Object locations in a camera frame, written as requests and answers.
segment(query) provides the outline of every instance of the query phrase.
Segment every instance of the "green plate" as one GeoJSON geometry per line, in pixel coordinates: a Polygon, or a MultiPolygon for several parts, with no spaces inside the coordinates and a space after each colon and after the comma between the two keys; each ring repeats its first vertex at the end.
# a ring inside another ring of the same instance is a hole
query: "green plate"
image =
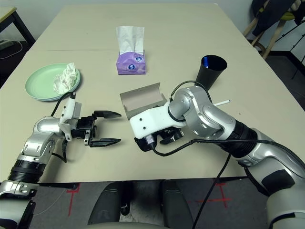
{"type": "MultiPolygon", "coordinates": [[[[54,63],[44,66],[35,71],[25,83],[25,91],[29,96],[40,101],[55,101],[60,99],[61,94],[53,90],[56,75],[61,74],[66,68],[66,63],[54,63]]],[[[69,92],[73,92],[80,84],[81,74],[76,69],[76,79],[69,92]]]]}

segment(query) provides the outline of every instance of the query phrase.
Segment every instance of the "table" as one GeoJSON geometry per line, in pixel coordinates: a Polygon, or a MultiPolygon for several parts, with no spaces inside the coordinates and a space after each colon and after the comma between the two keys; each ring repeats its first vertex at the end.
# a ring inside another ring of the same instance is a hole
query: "table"
{"type": "MultiPolygon", "coordinates": [[[[239,39],[240,33],[234,32],[234,26],[232,30],[236,39],[239,39]]],[[[152,42],[152,36],[158,38],[159,34],[146,33],[145,36],[146,40],[152,42]]],[[[211,53],[222,56],[228,63],[228,68],[210,89],[213,101],[231,99],[231,103],[221,106],[222,110],[286,145],[305,160],[305,113],[257,51],[248,43],[227,47],[222,44],[219,47],[212,40],[204,41],[201,45],[190,42],[188,47],[178,49],[175,48],[178,44],[172,40],[172,46],[163,46],[165,50],[157,48],[157,45],[150,47],[146,42],[146,75],[118,76],[115,67],[117,49],[31,49],[0,90],[0,179],[6,178],[24,142],[31,135],[34,123],[50,115],[55,106],[55,102],[44,103],[30,98],[24,90],[25,81],[38,68],[56,62],[75,62],[81,72],[82,83],[76,91],[76,99],[82,103],[81,116],[91,115],[93,110],[99,109],[122,114],[122,118],[98,119],[96,122],[97,138],[114,137],[122,141],[105,148],[89,148],[83,145],[82,139],[74,139],[67,147],[68,163],[64,164],[52,157],[41,182],[215,177],[227,156],[215,145],[192,145],[165,158],[152,152],[142,152],[133,140],[132,129],[120,99],[120,93],[158,82],[161,83],[160,91],[168,98],[178,83],[196,78],[202,55],[211,53]]],[[[64,103],[60,105],[56,116],[60,114],[64,103]]],[[[187,128],[184,132],[184,139],[169,146],[158,146],[159,151],[170,151],[195,137],[187,128]]],[[[230,161],[224,172],[225,177],[243,175],[243,169],[234,160],[230,161]]]]}
{"type": "Polygon", "coordinates": [[[118,50],[115,27],[122,25],[145,27],[145,49],[249,46],[216,4],[128,3],[65,6],[33,49],[118,50]]]}
{"type": "Polygon", "coordinates": [[[32,45],[35,43],[35,39],[19,17],[16,9],[16,7],[0,7],[0,32],[8,27],[11,23],[14,23],[27,43],[32,45]]]}

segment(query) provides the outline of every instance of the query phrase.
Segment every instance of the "power strip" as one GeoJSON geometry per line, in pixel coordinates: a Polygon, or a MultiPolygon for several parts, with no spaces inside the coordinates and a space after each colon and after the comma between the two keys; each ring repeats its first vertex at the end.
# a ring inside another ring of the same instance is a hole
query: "power strip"
{"type": "Polygon", "coordinates": [[[0,41],[0,50],[13,46],[14,42],[8,40],[1,40],[0,41]]]}

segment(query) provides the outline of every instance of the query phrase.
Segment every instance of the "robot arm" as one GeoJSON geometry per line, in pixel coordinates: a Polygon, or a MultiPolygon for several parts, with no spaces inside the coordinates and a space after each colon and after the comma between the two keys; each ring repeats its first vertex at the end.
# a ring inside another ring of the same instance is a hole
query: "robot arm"
{"type": "MultiPolygon", "coordinates": [[[[266,140],[269,137],[238,122],[214,106],[199,86],[177,91],[173,101],[146,110],[130,119],[136,138],[155,139],[152,133],[174,126],[188,126],[208,140],[266,140]]],[[[274,229],[305,225],[305,165],[291,151],[256,142],[227,142],[218,145],[245,168],[257,189],[269,196],[268,224],[274,229]]]]}
{"type": "MultiPolygon", "coordinates": [[[[116,138],[92,140],[96,131],[95,119],[116,118],[120,117],[120,114],[94,111],[91,116],[79,119],[80,111],[81,104],[75,102],[73,93],[64,106],[60,119],[44,117],[34,125],[33,133],[24,144],[8,179],[0,185],[0,228],[29,227],[35,209],[31,198],[37,192],[39,179],[60,139],[69,142],[72,138],[82,138],[84,144],[90,147],[109,146],[120,142],[120,139],[116,138]]],[[[59,157],[66,162],[65,155],[59,157]]]]}

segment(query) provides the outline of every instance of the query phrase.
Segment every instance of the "white paper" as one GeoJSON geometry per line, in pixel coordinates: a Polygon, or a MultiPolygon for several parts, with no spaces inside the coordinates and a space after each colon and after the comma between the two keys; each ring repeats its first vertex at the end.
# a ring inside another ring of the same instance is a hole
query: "white paper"
{"type": "Polygon", "coordinates": [[[144,54],[144,27],[119,26],[116,27],[119,41],[120,55],[126,52],[144,54]]]}
{"type": "Polygon", "coordinates": [[[53,89],[57,94],[64,94],[68,92],[74,85],[76,80],[76,68],[74,63],[67,64],[62,74],[55,77],[53,89]]]}

